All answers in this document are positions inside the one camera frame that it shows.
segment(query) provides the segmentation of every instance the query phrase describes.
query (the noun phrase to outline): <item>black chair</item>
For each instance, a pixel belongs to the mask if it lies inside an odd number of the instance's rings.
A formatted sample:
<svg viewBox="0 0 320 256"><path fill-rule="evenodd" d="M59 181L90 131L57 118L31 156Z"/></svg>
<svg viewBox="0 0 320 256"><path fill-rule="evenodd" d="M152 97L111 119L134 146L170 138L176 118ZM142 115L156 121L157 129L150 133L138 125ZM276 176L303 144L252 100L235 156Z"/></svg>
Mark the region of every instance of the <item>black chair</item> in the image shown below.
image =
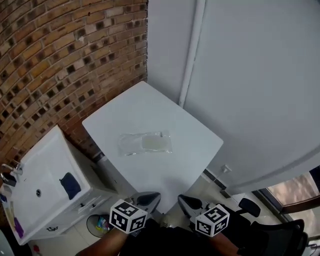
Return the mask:
<svg viewBox="0 0 320 256"><path fill-rule="evenodd" d="M260 215L260 208L249 199L239 203L241 210L233 211L223 205L230 213L228 226L222 233L239 248L242 256L301 256L308 243L302 219L278 225L252 224L241 214Z"/></svg>
<svg viewBox="0 0 320 256"><path fill-rule="evenodd" d="M260 215L261 209L253 201L243 198L239 207L241 210L233 211L230 208L223 205L223 207L229 212L228 226L222 231L222 233L238 248L243 248L246 244L246 240L250 234L251 222L241 214L249 213L254 217Z"/></svg>
<svg viewBox="0 0 320 256"><path fill-rule="evenodd" d="M263 225L255 221L250 226L249 239L242 254L301 256L308 242L308 235L304 232L304 228L305 223L302 219L278 225Z"/></svg>

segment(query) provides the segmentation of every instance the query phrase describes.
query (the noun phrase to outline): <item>plastic bag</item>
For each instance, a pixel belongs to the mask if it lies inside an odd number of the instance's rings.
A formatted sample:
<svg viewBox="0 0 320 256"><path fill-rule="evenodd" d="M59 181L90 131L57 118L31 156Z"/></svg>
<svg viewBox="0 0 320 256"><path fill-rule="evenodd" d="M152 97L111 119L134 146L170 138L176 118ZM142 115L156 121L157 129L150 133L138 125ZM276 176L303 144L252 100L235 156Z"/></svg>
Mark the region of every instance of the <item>plastic bag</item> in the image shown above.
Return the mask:
<svg viewBox="0 0 320 256"><path fill-rule="evenodd" d="M118 147L121 156L156 152L172 153L170 133L167 130L136 134L120 134Z"/></svg>

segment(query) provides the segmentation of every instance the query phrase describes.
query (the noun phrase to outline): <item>purple object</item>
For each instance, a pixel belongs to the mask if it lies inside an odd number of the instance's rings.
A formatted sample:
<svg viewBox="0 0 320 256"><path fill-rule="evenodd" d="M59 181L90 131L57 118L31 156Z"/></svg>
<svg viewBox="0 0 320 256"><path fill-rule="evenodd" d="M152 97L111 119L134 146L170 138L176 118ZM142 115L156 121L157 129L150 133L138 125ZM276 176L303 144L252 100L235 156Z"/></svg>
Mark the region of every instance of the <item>purple object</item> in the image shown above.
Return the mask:
<svg viewBox="0 0 320 256"><path fill-rule="evenodd" d="M24 229L20 225L18 219L14 218L15 231L18 233L19 237L22 238L24 236Z"/></svg>

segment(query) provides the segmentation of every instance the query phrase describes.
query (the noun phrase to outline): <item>blue towel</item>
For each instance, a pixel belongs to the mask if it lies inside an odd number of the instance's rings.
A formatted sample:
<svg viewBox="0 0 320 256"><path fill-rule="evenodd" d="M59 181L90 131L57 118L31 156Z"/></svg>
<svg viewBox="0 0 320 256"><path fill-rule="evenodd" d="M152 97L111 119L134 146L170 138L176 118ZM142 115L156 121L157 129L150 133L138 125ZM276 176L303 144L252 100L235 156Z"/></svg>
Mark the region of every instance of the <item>blue towel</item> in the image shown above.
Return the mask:
<svg viewBox="0 0 320 256"><path fill-rule="evenodd" d="M76 194L81 191L79 183L70 172L67 172L64 177L60 179L60 183L68 194L69 200L72 200Z"/></svg>

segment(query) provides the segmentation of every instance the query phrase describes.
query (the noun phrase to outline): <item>white pipe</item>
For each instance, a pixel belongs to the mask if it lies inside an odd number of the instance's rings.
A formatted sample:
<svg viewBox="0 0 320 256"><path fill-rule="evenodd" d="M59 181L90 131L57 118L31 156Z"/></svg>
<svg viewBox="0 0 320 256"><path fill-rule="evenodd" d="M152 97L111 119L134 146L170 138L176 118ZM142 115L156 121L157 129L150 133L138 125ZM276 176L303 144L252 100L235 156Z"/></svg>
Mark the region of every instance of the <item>white pipe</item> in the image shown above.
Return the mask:
<svg viewBox="0 0 320 256"><path fill-rule="evenodd" d="M189 51L188 51L188 58L186 60L183 82L182 82L180 98L179 98L179 106L181 108L183 108L185 105L185 100L186 100L187 93L188 93L191 73L192 73L192 69L194 67L198 42L199 42L199 38L200 38L202 21L203 21L204 13L205 13L205 6L206 6L206 0L197 0L196 1L193 26L192 26L192 33L191 33L191 40L190 40L190 46L189 46Z"/></svg>

